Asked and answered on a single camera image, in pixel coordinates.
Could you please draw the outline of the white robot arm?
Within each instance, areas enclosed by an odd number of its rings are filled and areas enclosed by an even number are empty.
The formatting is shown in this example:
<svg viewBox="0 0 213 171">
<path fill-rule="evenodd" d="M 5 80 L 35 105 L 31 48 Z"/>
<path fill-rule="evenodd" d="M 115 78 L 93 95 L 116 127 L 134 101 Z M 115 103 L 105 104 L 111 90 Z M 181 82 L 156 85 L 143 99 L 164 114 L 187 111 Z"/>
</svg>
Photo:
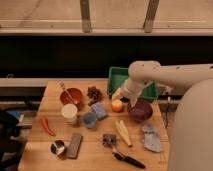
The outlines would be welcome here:
<svg viewBox="0 0 213 171">
<path fill-rule="evenodd" d="M 150 82 L 186 89 L 175 112 L 167 171 L 213 171 L 213 64 L 135 61 L 122 95 L 135 105 Z"/>
</svg>

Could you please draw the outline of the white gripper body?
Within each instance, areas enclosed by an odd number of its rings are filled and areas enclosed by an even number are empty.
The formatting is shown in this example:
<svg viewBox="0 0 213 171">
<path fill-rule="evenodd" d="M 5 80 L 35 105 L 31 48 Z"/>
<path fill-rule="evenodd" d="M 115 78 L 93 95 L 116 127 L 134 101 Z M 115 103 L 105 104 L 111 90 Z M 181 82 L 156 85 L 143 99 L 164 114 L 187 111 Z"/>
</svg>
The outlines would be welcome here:
<svg viewBox="0 0 213 171">
<path fill-rule="evenodd" d="M 142 91 L 142 85 L 131 80 L 127 79 L 124 81 L 121 86 L 121 94 L 123 97 L 130 100 L 130 105 L 134 107 L 136 105 L 137 99 Z"/>
</svg>

